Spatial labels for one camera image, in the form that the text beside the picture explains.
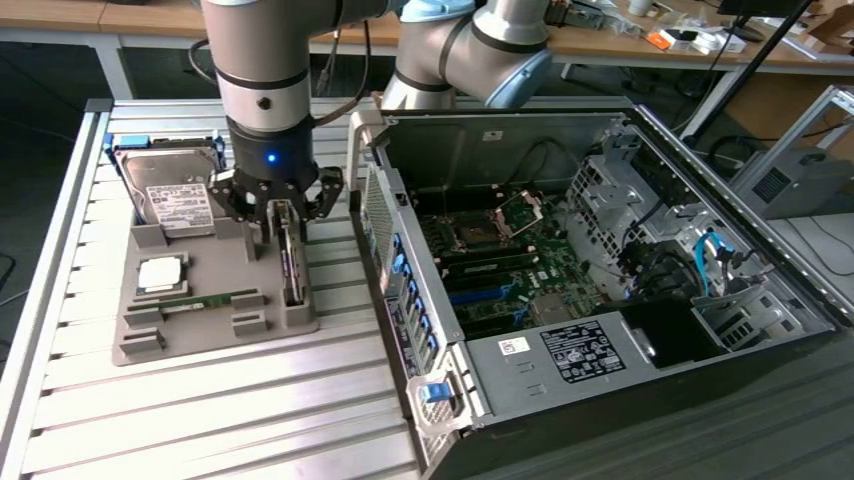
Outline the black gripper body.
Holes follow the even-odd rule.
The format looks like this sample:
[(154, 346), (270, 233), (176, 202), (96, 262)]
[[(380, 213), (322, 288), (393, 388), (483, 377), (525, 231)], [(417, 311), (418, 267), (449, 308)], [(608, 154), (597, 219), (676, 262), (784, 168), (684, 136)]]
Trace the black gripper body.
[(313, 160), (314, 121), (305, 116), (284, 130), (261, 132), (226, 118), (233, 152), (233, 178), (253, 195), (301, 195), (318, 177)]

